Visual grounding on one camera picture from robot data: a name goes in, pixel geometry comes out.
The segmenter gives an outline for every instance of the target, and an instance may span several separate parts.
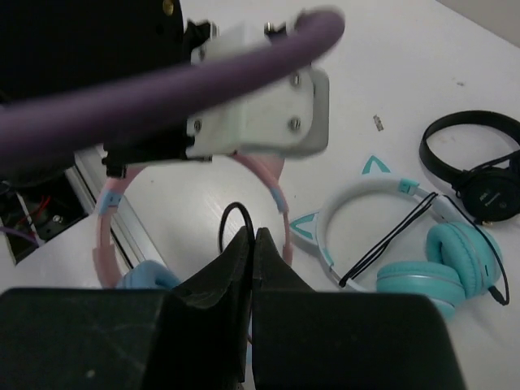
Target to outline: black headband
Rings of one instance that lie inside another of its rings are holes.
[[[482,110],[461,111],[436,120],[426,129],[422,136],[419,157],[428,171],[450,184],[454,184],[457,181],[462,171],[451,167],[435,156],[427,144],[427,139],[443,128],[449,128],[458,124],[479,124],[495,128],[513,138],[520,145],[520,122],[496,112]]]

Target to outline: headband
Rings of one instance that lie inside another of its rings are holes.
[[[318,213],[316,222],[316,241],[320,257],[324,261],[324,266],[328,270],[328,275],[335,283],[339,283],[342,279],[334,270],[334,259],[327,248],[327,229],[334,214],[347,202],[355,197],[360,197],[371,192],[385,192],[406,195],[416,198],[419,201],[428,197],[430,192],[420,188],[417,181],[401,178],[398,175],[382,174],[365,176],[355,180],[353,183],[342,188],[334,197],[329,199],[327,203]],[[465,222],[464,218],[457,211],[446,197],[437,197],[431,208],[446,222]],[[346,284],[359,292],[366,292],[358,283],[352,279],[348,279]]]
[[[74,93],[14,103],[0,114],[0,167],[59,158],[106,141],[138,139],[308,67],[345,30],[344,18],[304,13],[272,45],[200,66],[176,66]]]
[[[284,217],[285,243],[283,257],[287,264],[293,260],[290,241],[288,205],[279,185],[284,160],[275,156],[234,154],[235,161],[252,171],[269,189],[278,211]],[[108,178],[97,200],[96,247],[93,250],[94,267],[103,287],[113,288],[121,280],[122,273],[117,264],[115,246],[111,243],[111,220],[117,212],[124,191],[144,168],[129,167],[124,179]]]
[[[451,167],[435,156],[427,144],[427,139],[444,128],[457,126],[459,124],[478,124],[495,128],[499,132],[503,132],[505,135],[513,138],[513,140],[520,145],[520,122],[503,114],[491,111],[472,110],[446,115],[436,120],[427,128],[422,136],[421,145],[419,146],[419,156],[428,171],[452,185],[457,183],[463,171]],[[512,168],[516,169],[516,172],[520,172],[520,161],[512,159],[511,164]]]

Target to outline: teal ear cushion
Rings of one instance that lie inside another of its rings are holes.
[[[498,244],[482,230],[501,257]],[[488,243],[467,223],[440,223],[427,235],[428,261],[452,267],[461,279],[466,297],[485,293],[500,277],[500,269]]]
[[[451,317],[466,295],[457,272],[434,262],[394,262],[377,273],[378,293],[426,295],[445,317]]]

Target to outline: black headphones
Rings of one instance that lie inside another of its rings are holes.
[[[469,171],[449,166],[433,154],[427,144],[432,135],[458,124],[479,124],[495,128],[520,145],[520,123],[491,111],[462,111],[432,123],[422,136],[419,156],[428,171],[447,181],[462,199],[466,210],[478,222],[503,221],[520,214],[520,150],[480,164]],[[494,167],[509,160],[507,168]]]

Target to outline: black ear cup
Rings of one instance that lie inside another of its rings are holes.
[[[520,177],[509,169],[487,168],[468,174],[454,187],[466,210],[479,221],[495,222],[520,213]]]

